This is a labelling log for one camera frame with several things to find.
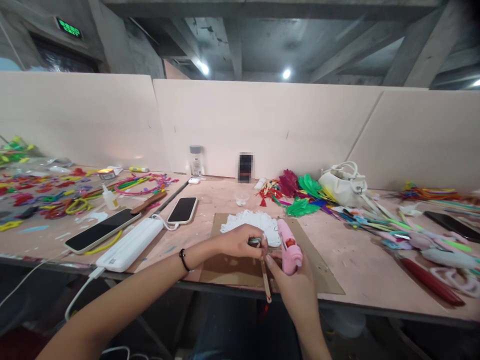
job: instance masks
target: concrete ceiling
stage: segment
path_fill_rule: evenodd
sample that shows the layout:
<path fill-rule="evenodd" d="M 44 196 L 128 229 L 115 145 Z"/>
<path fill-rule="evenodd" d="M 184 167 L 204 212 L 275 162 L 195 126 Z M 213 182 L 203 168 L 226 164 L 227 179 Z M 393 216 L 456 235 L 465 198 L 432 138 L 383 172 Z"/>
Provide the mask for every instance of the concrete ceiling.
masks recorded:
<path fill-rule="evenodd" d="M 477 29 L 447 0 L 103 1 L 196 79 L 282 81 L 290 68 L 292 82 L 441 89 L 463 70 L 461 89 L 480 78 Z"/>

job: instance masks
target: exit sign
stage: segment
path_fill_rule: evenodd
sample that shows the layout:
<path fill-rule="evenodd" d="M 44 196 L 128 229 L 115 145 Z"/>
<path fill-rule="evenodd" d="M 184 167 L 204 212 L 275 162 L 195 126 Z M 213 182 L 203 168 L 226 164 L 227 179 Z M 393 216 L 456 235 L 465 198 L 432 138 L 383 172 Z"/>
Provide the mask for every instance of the exit sign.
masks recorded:
<path fill-rule="evenodd" d="M 56 17 L 56 24 L 58 25 L 58 28 L 74 37 L 77 39 L 83 39 L 82 32 L 77 29 L 75 26 L 70 25 L 69 23 L 66 23 L 62 19 L 60 19 L 58 16 Z"/>

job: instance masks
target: white partition board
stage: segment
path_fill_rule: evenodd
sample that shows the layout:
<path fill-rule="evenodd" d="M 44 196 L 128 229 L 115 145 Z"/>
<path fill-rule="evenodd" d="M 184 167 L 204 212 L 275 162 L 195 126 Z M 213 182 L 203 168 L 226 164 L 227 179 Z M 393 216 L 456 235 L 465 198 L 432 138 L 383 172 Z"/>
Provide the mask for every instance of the white partition board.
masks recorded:
<path fill-rule="evenodd" d="M 256 178 L 284 169 L 318 178 L 345 160 L 380 94 L 377 86 L 155 79 L 172 170 L 188 172 L 189 146 L 204 148 L 204 172 L 237 177 L 240 152 Z"/>
<path fill-rule="evenodd" d="M 480 188 L 480 93 L 386 91 L 349 160 L 372 189 Z"/>
<path fill-rule="evenodd" d="M 94 167 L 170 171 L 147 75 L 0 72 L 0 134 Z"/>

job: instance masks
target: black bracelet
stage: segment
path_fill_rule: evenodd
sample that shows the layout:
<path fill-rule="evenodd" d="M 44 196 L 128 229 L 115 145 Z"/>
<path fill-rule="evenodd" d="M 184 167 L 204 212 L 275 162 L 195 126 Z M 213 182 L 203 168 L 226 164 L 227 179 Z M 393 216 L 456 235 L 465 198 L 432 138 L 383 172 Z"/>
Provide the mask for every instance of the black bracelet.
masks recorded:
<path fill-rule="evenodd" d="M 186 270 L 187 272 L 190 272 L 189 267 L 188 267 L 187 264 L 185 263 L 185 259 L 184 259 L 185 254 L 184 254 L 184 251 L 185 251 L 184 248 L 183 248 L 182 250 L 180 250 L 180 252 L 178 253 L 178 256 L 180 257 L 181 263 L 183 264 L 183 267 L 185 268 L 185 270 Z"/>

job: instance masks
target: pink hot glue gun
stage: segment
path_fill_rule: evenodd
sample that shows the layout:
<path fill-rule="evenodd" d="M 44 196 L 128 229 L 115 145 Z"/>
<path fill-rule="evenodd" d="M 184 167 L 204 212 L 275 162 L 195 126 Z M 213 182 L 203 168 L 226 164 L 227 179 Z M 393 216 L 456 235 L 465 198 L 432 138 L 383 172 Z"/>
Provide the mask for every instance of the pink hot glue gun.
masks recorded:
<path fill-rule="evenodd" d="M 277 224 L 281 240 L 281 268 L 290 276 L 295 274 L 297 267 L 302 266 L 304 256 L 287 223 L 283 219 L 278 219 Z"/>

